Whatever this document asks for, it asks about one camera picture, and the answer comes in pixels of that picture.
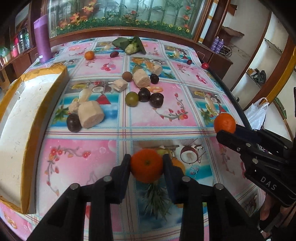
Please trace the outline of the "right human hand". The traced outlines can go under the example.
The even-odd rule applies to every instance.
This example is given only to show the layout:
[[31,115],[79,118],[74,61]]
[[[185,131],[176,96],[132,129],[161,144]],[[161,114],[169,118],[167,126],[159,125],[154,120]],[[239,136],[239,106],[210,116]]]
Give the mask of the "right human hand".
[[269,217],[270,211],[275,204],[276,204],[276,200],[272,196],[266,194],[264,203],[260,209],[261,221],[265,221]]

